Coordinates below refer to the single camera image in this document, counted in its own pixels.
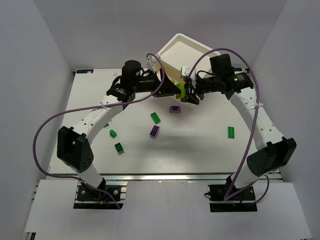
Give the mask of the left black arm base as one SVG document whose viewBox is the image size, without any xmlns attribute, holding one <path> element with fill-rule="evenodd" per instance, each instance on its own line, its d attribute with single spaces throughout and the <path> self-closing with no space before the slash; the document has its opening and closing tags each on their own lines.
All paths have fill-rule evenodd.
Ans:
<svg viewBox="0 0 320 240">
<path fill-rule="evenodd" d="M 114 198 L 120 208 L 123 207 L 126 198 L 127 187 L 125 185 L 106 185 L 105 191 L 94 191 L 84 184 L 78 184 L 76 189 L 73 208 L 82 210 L 119 210 L 110 195 Z"/>
</svg>

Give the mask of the purple long lego brick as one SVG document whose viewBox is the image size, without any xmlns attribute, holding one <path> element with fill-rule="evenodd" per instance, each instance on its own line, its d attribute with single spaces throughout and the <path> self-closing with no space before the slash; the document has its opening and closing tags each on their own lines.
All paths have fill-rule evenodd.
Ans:
<svg viewBox="0 0 320 240">
<path fill-rule="evenodd" d="M 157 126 L 157 125 L 154 125 L 149 133 L 149 136 L 152 138 L 152 139 L 155 139 L 158 135 L 160 131 L 160 127 Z"/>
</svg>

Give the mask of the white three-drawer storage box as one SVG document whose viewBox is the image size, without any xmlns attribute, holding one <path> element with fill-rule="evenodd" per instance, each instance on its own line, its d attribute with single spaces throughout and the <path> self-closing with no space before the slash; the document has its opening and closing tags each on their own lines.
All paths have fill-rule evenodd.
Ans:
<svg viewBox="0 0 320 240">
<path fill-rule="evenodd" d="M 165 72 L 169 80 L 174 80 L 175 85 L 182 82 L 181 79 L 181 67 L 182 65 L 189 66 L 190 68 L 196 63 L 196 61 L 211 48 L 182 34 L 177 33 L 173 36 L 158 52 L 157 55 L 164 66 Z M 197 71 L 211 72 L 210 58 L 221 55 L 219 51 L 214 51 L 205 56 L 196 66 L 193 71 L 194 74 Z M 180 102 L 180 99 L 175 99 L 178 103 L 174 105 L 180 105 L 182 108 L 193 110 L 199 105 L 191 103 Z"/>
</svg>

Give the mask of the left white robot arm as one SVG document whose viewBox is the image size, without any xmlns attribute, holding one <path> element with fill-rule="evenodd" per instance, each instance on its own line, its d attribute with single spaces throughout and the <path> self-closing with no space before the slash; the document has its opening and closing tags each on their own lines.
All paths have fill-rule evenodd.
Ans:
<svg viewBox="0 0 320 240">
<path fill-rule="evenodd" d="M 57 157 L 73 169 L 78 177 L 90 186 L 95 195 L 106 189 L 106 181 L 93 165 L 91 144 L 97 134 L 113 117 L 121 113 L 136 98 L 137 93 L 150 92 L 152 96 L 167 97 L 181 90 L 169 80 L 164 67 L 156 70 L 149 61 L 144 70 L 139 61 L 128 60 L 121 69 L 102 101 L 73 126 L 62 126 L 57 136 Z"/>
</svg>

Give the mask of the purple sloped lego brick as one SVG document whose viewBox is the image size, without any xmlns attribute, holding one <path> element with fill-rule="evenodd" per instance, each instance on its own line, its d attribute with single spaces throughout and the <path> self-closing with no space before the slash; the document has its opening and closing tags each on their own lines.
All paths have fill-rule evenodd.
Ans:
<svg viewBox="0 0 320 240">
<path fill-rule="evenodd" d="M 170 113 L 181 113 L 181 107 L 178 105 L 173 105 L 169 107 Z"/>
</svg>

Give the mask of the blue label sticker right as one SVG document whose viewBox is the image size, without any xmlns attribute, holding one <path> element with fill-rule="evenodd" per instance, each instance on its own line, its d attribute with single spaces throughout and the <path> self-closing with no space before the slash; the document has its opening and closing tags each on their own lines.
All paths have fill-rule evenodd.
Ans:
<svg viewBox="0 0 320 240">
<path fill-rule="evenodd" d="M 242 68 L 241 67 L 234 67 L 233 68 L 235 72 L 242 72 Z"/>
</svg>

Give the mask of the blue label sticker left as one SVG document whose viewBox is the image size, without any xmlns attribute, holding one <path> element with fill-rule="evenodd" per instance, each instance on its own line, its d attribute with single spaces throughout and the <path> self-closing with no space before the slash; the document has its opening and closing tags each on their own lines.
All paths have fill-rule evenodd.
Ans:
<svg viewBox="0 0 320 240">
<path fill-rule="evenodd" d="M 93 72 L 93 69 L 78 69 L 76 74 L 92 74 Z"/>
</svg>

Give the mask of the small green lego brick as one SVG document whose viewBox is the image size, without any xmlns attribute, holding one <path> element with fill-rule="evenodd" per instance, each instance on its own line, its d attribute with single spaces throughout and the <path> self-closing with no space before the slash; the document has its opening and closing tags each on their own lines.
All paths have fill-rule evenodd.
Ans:
<svg viewBox="0 0 320 240">
<path fill-rule="evenodd" d="M 110 135 L 112 138 L 115 138 L 115 137 L 117 136 L 117 133 L 116 133 L 113 129 L 111 129 L 111 130 L 109 131 L 109 135 Z"/>
</svg>

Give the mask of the green 2x2 lego brick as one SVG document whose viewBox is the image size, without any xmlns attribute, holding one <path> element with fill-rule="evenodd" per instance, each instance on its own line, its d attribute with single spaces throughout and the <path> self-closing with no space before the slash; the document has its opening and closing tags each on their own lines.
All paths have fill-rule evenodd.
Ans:
<svg viewBox="0 0 320 240">
<path fill-rule="evenodd" d="M 117 153 L 118 153 L 119 155 L 125 152 L 125 151 L 124 151 L 124 148 L 123 148 L 123 146 L 122 146 L 122 144 L 121 144 L 120 142 L 116 143 L 116 144 L 114 145 L 114 147 L 115 147 L 115 149 L 116 149 L 116 151 L 117 151 Z"/>
</svg>

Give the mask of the green 2x3 lego brick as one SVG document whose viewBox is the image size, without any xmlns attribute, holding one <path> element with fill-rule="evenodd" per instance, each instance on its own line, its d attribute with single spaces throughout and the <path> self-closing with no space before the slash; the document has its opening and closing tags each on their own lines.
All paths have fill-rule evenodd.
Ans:
<svg viewBox="0 0 320 240">
<path fill-rule="evenodd" d="M 232 126 L 227 127 L 227 136 L 229 139 L 234 139 L 235 138 L 235 128 Z"/>
</svg>

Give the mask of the aluminium rail front edge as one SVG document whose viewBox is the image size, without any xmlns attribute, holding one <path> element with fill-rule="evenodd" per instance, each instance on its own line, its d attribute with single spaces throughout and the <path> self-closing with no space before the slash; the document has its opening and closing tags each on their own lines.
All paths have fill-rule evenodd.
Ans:
<svg viewBox="0 0 320 240">
<path fill-rule="evenodd" d="M 231 173 L 101 174 L 106 181 L 225 181 Z"/>
</svg>

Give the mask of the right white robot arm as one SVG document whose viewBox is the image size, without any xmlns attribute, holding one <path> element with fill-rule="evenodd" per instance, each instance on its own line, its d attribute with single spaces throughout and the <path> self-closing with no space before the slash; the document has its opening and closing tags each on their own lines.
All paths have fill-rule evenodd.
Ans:
<svg viewBox="0 0 320 240">
<path fill-rule="evenodd" d="M 181 101 L 198 105 L 205 94 L 222 93 L 244 120 L 250 130 L 248 142 L 254 143 L 256 148 L 252 154 L 245 150 L 237 171 L 227 178 L 224 198 L 228 200 L 262 175 L 286 166 L 297 143 L 293 138 L 286 138 L 269 118 L 252 74 L 236 70 L 229 54 L 213 56 L 209 61 L 212 72 L 208 77 L 200 77 L 195 68 L 181 67 L 185 89 Z"/>
</svg>

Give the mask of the green long lego brick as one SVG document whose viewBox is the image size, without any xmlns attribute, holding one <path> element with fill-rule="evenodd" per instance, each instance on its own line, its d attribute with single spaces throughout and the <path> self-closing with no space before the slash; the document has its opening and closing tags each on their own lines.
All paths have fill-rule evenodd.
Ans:
<svg viewBox="0 0 320 240">
<path fill-rule="evenodd" d="M 155 124 L 159 124 L 161 122 L 161 120 L 156 112 L 151 113 L 150 117 L 152 118 L 152 120 Z"/>
</svg>

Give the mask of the blue label sticker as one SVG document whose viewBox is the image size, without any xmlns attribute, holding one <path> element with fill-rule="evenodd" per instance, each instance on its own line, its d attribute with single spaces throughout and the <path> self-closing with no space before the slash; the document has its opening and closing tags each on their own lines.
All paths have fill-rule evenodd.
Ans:
<svg viewBox="0 0 320 240">
<path fill-rule="evenodd" d="M 235 72 L 242 72 L 242 68 L 241 67 L 234 67 L 233 68 Z"/>
<path fill-rule="evenodd" d="M 76 74 L 92 74 L 93 72 L 93 69 L 78 69 Z"/>
</svg>

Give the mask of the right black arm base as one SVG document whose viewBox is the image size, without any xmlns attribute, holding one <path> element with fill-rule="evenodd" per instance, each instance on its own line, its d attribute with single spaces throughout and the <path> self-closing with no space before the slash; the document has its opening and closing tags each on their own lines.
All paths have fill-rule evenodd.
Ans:
<svg viewBox="0 0 320 240">
<path fill-rule="evenodd" d="M 253 187 L 249 187 L 236 196 L 225 201 L 224 196 L 227 193 L 227 187 L 224 184 L 208 185 L 208 192 L 204 197 L 209 199 L 211 213 L 244 213 L 257 212 L 256 195 Z"/>
</svg>

